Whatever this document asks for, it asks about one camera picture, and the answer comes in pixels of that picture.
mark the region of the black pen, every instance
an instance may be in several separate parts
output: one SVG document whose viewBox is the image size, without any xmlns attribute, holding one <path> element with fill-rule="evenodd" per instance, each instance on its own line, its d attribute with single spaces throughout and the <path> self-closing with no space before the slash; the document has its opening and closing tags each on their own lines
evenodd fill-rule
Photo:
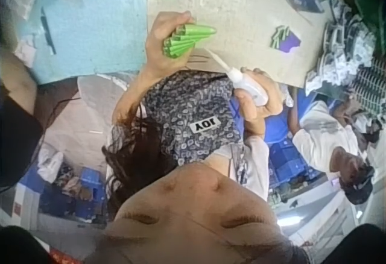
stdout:
<svg viewBox="0 0 386 264">
<path fill-rule="evenodd" d="M 44 29 L 44 35 L 46 37 L 47 44 L 48 44 L 48 46 L 51 47 L 52 53 L 54 55 L 56 55 L 56 50 L 55 50 L 54 42 L 52 41 L 51 33 L 49 32 L 48 23 L 47 23 L 47 17 L 46 17 L 46 14 L 44 13 L 43 8 L 42 8 L 42 15 L 40 17 L 40 20 L 42 21 L 42 25 L 43 25 L 43 29 Z"/>
</svg>

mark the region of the fluorescent light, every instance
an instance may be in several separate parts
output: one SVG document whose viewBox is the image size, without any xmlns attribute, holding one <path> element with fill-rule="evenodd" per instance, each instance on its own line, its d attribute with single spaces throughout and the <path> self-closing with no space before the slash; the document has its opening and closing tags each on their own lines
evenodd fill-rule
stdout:
<svg viewBox="0 0 386 264">
<path fill-rule="evenodd" d="M 287 227 L 292 225 L 297 225 L 302 221 L 302 218 L 299 216 L 287 217 L 283 219 L 278 219 L 277 224 L 280 227 Z"/>
<path fill-rule="evenodd" d="M 363 215 L 362 211 L 357 211 L 356 218 L 359 219 Z"/>
</svg>

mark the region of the person in white shirt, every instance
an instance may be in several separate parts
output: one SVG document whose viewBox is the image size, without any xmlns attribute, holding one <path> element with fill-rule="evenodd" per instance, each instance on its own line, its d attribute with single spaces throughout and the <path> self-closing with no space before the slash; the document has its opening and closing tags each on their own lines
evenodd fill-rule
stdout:
<svg viewBox="0 0 386 264">
<path fill-rule="evenodd" d="M 351 202 L 366 202 L 372 191 L 374 169 L 359 156 L 357 138 L 344 118 L 350 100 L 339 105 L 331 115 L 324 101 L 315 101 L 299 120 L 297 90 L 293 89 L 291 95 L 294 107 L 288 113 L 288 128 L 299 153 L 309 166 L 325 172 L 329 178 L 339 177 Z"/>
</svg>

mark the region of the work table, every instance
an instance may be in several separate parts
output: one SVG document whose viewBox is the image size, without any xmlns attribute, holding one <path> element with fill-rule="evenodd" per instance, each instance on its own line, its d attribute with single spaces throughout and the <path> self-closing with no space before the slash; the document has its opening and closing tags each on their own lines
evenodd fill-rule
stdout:
<svg viewBox="0 0 386 264">
<path fill-rule="evenodd" d="M 324 13 L 298 12 L 286 0 L 148 0 L 148 27 L 159 11 L 190 10 L 198 24 L 217 34 L 200 42 L 236 68 L 260 68 L 278 82 L 303 87 L 308 71 L 317 64 L 324 27 L 332 19 L 328 2 Z M 284 53 L 270 47 L 278 26 L 289 26 L 302 41 Z"/>
</svg>

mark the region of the plastic bag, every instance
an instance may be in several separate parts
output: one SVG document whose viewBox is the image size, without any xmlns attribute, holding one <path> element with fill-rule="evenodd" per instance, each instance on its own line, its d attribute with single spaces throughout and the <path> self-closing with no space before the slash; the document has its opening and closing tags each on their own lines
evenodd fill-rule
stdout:
<svg viewBox="0 0 386 264">
<path fill-rule="evenodd" d="M 37 158 L 37 173 L 49 183 L 53 183 L 63 163 L 63 153 L 47 143 L 43 143 Z"/>
</svg>

